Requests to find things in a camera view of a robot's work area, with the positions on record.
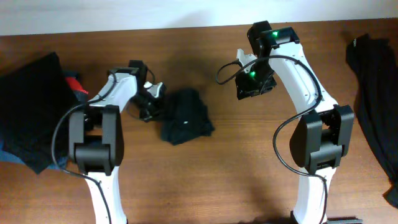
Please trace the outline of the dark green t-shirt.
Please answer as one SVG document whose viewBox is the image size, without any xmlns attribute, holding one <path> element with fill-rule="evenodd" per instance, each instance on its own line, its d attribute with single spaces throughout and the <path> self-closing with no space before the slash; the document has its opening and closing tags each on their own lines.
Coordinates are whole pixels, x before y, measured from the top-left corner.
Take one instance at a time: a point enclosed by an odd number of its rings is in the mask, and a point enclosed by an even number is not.
<svg viewBox="0 0 398 224">
<path fill-rule="evenodd" d="M 208 107 L 196 89 L 184 88 L 166 96 L 161 140 L 176 146 L 201 136 L 211 136 L 214 130 Z"/>
</svg>

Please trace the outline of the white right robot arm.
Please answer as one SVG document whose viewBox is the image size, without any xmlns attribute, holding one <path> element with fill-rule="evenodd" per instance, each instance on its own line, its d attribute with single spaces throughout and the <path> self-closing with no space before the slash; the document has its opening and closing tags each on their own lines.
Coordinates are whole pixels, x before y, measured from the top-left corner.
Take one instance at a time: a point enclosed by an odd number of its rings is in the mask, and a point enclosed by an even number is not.
<svg viewBox="0 0 398 224">
<path fill-rule="evenodd" d="M 290 217 L 294 223 L 329 223 L 326 215 L 329 188 L 337 167 L 348 153 L 354 112 L 348 105 L 340 106 L 324 89 L 293 28 L 272 29 L 265 23 L 254 24 L 247 35 L 252 53 L 246 55 L 238 50 L 240 74 L 254 78 L 267 69 L 263 86 L 271 85 L 273 75 L 277 74 L 297 112 L 272 137 L 272 147 L 276 149 L 282 128 L 298 121 L 289 142 L 297 167 L 280 160 L 299 176 L 298 197 Z"/>
</svg>

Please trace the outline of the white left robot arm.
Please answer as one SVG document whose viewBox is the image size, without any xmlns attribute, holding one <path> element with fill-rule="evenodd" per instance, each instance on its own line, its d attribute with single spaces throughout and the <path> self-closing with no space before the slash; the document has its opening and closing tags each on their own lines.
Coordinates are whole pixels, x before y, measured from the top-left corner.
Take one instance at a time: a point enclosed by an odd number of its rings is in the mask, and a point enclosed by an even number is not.
<svg viewBox="0 0 398 224">
<path fill-rule="evenodd" d="M 165 85 L 147 80 L 146 65 L 110 70 L 100 92 L 69 118 L 69 156 L 86 181 L 96 223 L 127 223 L 119 189 L 124 158 L 121 113 L 134 105 L 143 122 L 160 117 Z"/>
</svg>

